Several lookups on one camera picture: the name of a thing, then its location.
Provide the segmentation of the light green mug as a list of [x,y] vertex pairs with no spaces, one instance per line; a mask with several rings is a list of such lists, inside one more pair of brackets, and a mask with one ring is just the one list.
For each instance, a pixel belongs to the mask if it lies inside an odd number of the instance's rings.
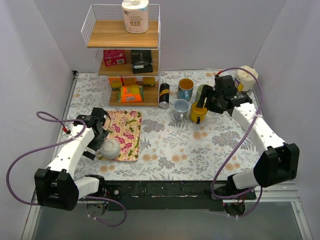
[[201,97],[201,93],[202,93],[202,89],[203,89],[204,84],[201,84],[200,86],[198,86],[197,91],[196,91],[196,96],[195,96],[195,101],[198,102],[200,97]]

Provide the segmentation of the yellow mug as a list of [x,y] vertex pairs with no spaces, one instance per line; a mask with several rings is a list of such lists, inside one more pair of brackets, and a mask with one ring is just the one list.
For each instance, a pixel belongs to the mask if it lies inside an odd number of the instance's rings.
[[196,123],[196,124],[200,124],[202,123],[205,118],[206,115],[208,113],[208,110],[205,107],[199,108],[197,107],[198,102],[195,101],[192,105],[191,105],[191,110],[190,110],[190,119],[192,122]]

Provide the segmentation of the white ceramic mug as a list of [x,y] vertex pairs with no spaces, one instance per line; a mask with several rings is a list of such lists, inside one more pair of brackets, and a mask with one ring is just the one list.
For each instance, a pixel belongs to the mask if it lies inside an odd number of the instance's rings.
[[116,160],[120,154],[120,144],[116,139],[106,139],[101,148],[97,151],[98,159]]

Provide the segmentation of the blue butterfly ceramic mug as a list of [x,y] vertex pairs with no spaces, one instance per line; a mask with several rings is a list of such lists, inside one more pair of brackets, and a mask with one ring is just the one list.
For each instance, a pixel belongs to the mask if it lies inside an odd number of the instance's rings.
[[191,79],[183,78],[178,83],[177,98],[190,101],[194,89],[194,82]]

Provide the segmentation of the grey-blue mug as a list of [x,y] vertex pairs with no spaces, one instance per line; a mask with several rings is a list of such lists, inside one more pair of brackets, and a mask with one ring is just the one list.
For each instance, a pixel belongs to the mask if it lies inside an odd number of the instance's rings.
[[182,121],[184,117],[187,115],[190,108],[190,104],[185,99],[177,99],[173,103],[173,116],[176,120]]

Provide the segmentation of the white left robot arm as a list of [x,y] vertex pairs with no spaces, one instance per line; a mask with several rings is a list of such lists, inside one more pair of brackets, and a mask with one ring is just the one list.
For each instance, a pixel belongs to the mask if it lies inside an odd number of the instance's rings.
[[74,180],[81,157],[95,159],[88,150],[97,152],[103,145],[108,132],[103,128],[109,114],[95,107],[89,115],[78,115],[72,122],[68,143],[45,168],[35,175],[35,191],[40,206],[71,211],[79,199],[92,196],[101,200],[106,196],[104,177],[94,174]]

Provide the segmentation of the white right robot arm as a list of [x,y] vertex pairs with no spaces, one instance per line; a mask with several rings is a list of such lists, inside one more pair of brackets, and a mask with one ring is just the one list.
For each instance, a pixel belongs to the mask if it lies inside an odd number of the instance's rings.
[[215,85],[204,85],[197,102],[210,112],[228,114],[237,121],[255,145],[260,157],[253,169],[227,178],[226,192],[237,199],[245,190],[267,188],[296,178],[300,150],[295,143],[286,143],[258,115],[252,99],[239,92],[231,75],[216,76]]

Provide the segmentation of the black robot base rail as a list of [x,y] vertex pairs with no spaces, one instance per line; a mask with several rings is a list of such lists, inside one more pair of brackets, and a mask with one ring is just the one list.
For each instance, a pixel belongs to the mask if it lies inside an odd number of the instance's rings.
[[94,197],[121,203],[126,210],[209,210],[223,212],[210,180],[105,180]]

